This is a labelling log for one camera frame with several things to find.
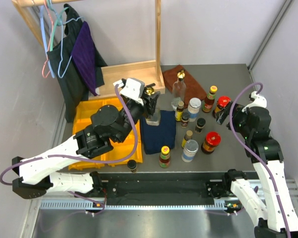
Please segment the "black cap spice jar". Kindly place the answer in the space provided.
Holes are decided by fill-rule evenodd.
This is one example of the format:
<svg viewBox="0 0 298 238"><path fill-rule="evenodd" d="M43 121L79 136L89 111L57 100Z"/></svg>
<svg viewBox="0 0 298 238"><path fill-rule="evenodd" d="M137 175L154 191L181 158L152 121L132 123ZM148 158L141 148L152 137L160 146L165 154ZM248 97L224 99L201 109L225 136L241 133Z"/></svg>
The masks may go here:
<svg viewBox="0 0 298 238"><path fill-rule="evenodd" d="M188 112L184 112L181 116L181 127L186 128L188 126L190 119L190 114Z"/></svg>
<svg viewBox="0 0 298 238"><path fill-rule="evenodd" d="M206 120L204 118L198 118L195 126L195 132L198 134L201 133L205 124L206 124Z"/></svg>
<svg viewBox="0 0 298 238"><path fill-rule="evenodd" d="M127 162L127 167L132 173L136 173L138 171L137 162L135 160L129 160Z"/></svg>

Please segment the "clear oil bottle gold cap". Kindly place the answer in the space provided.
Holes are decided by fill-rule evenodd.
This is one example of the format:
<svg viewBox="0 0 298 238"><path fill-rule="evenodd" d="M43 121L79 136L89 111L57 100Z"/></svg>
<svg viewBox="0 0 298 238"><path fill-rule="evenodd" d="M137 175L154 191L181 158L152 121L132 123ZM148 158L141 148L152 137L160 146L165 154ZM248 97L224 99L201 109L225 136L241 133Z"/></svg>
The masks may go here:
<svg viewBox="0 0 298 238"><path fill-rule="evenodd" d="M172 94L174 99L180 99L181 101L184 101L186 92L186 84L184 79L185 71L182 69L177 73L177 80L172 86Z"/></svg>

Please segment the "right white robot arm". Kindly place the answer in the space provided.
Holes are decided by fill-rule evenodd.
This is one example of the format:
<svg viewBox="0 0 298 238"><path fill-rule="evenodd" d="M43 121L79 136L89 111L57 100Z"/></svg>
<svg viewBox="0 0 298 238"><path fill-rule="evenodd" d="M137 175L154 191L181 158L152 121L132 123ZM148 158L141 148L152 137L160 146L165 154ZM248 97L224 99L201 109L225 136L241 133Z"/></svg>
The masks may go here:
<svg viewBox="0 0 298 238"><path fill-rule="evenodd" d="M298 238L298 216L292 204L284 172L284 157L270 135L271 116L260 106L229 102L216 113L218 124L229 118L227 128L239 140L258 175L264 199L251 187L246 174L236 169L223 176L222 191L236 196L254 225L257 238Z"/></svg>

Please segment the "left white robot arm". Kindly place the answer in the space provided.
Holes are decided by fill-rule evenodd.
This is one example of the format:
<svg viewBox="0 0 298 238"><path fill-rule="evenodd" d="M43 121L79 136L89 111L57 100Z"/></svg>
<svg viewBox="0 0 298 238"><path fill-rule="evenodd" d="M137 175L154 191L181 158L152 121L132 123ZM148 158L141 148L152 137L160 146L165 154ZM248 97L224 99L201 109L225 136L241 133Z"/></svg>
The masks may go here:
<svg viewBox="0 0 298 238"><path fill-rule="evenodd" d="M12 181L14 193L24 199L34 199L50 192L73 192L77 197L96 197L104 187L97 172L87 174L61 173L61 169L77 161L93 162L95 157L113 150L112 142L122 143L133 132L141 117L155 113L160 92L153 85L144 86L135 79L122 79L115 85L122 109L104 105L91 115L91 124L62 144L38 157L12 159L18 178Z"/></svg>

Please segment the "wooden clothes rack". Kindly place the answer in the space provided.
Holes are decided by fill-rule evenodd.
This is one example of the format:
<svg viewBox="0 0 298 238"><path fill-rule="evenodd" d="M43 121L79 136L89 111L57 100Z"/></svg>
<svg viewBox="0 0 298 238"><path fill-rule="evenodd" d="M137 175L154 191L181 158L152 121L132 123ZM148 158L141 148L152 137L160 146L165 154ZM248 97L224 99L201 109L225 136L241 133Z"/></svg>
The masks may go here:
<svg viewBox="0 0 298 238"><path fill-rule="evenodd" d="M14 7L19 12L28 28L41 46L44 46L40 25L33 17L29 8L44 5L44 0L13 0ZM155 1L155 60L107 66L102 69L105 85L100 87L100 95L89 95L90 100L114 97L113 83L120 78L135 77L146 84L155 83L155 91L165 93L165 85L160 67L160 34L161 34L161 1Z"/></svg>

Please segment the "red lid jar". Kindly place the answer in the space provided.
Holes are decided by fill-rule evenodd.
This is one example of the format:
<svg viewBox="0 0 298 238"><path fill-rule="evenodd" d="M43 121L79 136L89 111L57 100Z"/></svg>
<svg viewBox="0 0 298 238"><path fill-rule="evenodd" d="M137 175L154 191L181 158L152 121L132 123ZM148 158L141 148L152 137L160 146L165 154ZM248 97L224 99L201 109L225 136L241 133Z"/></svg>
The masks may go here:
<svg viewBox="0 0 298 238"><path fill-rule="evenodd" d="M221 136L215 131L210 131L201 145L201 150L205 154L212 154L220 142Z"/></svg>
<svg viewBox="0 0 298 238"><path fill-rule="evenodd" d="M221 111L226 107L226 105L231 101L231 98L228 96L220 96L217 101L215 109L212 111L212 116L216 118L216 113Z"/></svg>

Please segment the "white salt canister back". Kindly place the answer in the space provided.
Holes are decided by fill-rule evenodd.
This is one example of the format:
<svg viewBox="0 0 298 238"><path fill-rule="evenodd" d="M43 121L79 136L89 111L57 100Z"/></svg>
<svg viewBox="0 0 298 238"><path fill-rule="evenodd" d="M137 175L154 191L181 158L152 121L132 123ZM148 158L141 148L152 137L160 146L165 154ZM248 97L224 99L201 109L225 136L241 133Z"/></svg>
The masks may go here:
<svg viewBox="0 0 298 238"><path fill-rule="evenodd" d="M201 108L201 100L199 98L192 98L188 104L189 122L194 122L198 116Z"/></svg>

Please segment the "white salt canister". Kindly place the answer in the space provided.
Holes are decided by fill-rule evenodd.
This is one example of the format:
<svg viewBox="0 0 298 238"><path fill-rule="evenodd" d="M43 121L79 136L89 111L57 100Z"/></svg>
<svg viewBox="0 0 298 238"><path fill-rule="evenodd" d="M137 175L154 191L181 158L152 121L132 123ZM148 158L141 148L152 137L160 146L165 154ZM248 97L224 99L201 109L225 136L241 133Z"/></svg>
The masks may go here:
<svg viewBox="0 0 298 238"><path fill-rule="evenodd" d="M201 100L199 98L192 98L188 104L189 122L194 122L198 116L201 108Z"/></svg>
<svg viewBox="0 0 298 238"><path fill-rule="evenodd" d="M199 144L196 140L188 140L183 148L182 152L182 160L184 162L191 162L193 161L197 151L199 150Z"/></svg>

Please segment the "navy blue folded cloth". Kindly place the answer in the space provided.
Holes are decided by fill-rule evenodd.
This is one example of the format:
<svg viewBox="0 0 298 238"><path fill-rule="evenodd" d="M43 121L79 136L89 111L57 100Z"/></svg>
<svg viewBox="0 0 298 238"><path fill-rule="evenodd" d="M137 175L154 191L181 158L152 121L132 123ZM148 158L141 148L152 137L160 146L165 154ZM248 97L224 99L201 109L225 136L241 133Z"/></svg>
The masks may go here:
<svg viewBox="0 0 298 238"><path fill-rule="evenodd" d="M163 146L175 147L176 120L175 111L160 111L160 124L148 125L145 117L141 117L140 130L144 151L147 155L159 153Z"/></svg>

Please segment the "brown folded towel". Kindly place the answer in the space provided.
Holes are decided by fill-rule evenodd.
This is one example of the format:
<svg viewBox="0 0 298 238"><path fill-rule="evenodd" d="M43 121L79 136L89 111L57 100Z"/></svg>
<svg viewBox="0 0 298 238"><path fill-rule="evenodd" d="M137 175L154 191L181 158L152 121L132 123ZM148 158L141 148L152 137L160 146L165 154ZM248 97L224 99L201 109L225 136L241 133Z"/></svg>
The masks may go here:
<svg viewBox="0 0 298 238"><path fill-rule="evenodd" d="M198 98L203 101L207 96L207 92L182 65L177 65L176 67L168 69L162 73L165 87L169 90L169 92L172 92L172 86L178 79L177 74L182 70L184 70L185 73L184 83L186 85L186 91L184 97L184 108L186 109L192 98Z"/></svg>

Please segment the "small yellow label bottle front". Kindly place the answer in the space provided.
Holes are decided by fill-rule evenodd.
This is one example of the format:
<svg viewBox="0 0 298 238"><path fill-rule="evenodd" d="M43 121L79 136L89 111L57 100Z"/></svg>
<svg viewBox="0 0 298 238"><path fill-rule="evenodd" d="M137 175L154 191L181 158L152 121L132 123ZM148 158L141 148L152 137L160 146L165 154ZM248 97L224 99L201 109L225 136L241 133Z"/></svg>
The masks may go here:
<svg viewBox="0 0 298 238"><path fill-rule="evenodd" d="M186 131L184 138L182 140L181 146L182 148L185 147L185 144L187 143L188 140L191 140L193 137L193 132L191 130Z"/></svg>

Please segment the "small yellow label bottle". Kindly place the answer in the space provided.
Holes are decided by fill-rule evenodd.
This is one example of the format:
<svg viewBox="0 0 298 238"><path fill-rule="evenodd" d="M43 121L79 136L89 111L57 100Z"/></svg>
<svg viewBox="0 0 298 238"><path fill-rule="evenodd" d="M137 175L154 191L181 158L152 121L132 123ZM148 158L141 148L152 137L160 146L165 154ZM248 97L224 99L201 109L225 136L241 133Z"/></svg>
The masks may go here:
<svg viewBox="0 0 298 238"><path fill-rule="evenodd" d="M193 137L193 132L191 130L186 131L184 138L182 140L181 146L182 148L185 147L185 144L187 143L188 140L191 140Z"/></svg>
<svg viewBox="0 0 298 238"><path fill-rule="evenodd" d="M179 101L177 104L176 111L175 111L175 120L176 121L181 121L183 111L184 111L184 102Z"/></svg>

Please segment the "small yellow label bottle back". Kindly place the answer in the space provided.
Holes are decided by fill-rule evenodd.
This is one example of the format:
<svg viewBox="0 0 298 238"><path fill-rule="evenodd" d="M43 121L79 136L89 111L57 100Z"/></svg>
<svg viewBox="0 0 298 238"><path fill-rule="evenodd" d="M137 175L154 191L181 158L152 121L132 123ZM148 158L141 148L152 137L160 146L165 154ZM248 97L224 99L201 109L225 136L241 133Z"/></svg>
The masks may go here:
<svg viewBox="0 0 298 238"><path fill-rule="evenodd" d="M175 120L176 121L181 121L183 111L184 111L184 102L179 101L177 104L176 111L175 111Z"/></svg>

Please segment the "sauce bottle yellow cap front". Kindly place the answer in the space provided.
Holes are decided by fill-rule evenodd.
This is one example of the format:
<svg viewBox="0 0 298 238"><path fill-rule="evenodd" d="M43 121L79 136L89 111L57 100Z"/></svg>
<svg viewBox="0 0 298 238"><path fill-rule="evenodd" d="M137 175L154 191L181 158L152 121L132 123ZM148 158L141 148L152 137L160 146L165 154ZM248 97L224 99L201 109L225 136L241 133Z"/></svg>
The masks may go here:
<svg viewBox="0 0 298 238"><path fill-rule="evenodd" d="M162 146L160 156L159 156L159 165L162 168L167 168L170 164L170 149L168 146Z"/></svg>

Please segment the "purple hanging cloth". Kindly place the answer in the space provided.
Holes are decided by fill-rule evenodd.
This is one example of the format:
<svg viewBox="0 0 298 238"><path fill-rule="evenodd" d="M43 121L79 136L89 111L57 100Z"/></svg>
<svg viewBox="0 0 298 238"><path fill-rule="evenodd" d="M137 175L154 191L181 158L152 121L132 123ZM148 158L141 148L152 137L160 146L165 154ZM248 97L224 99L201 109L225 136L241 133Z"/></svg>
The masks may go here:
<svg viewBox="0 0 298 238"><path fill-rule="evenodd" d="M97 96L94 42L86 21L82 24L71 56L84 84L89 89L90 93Z"/></svg>

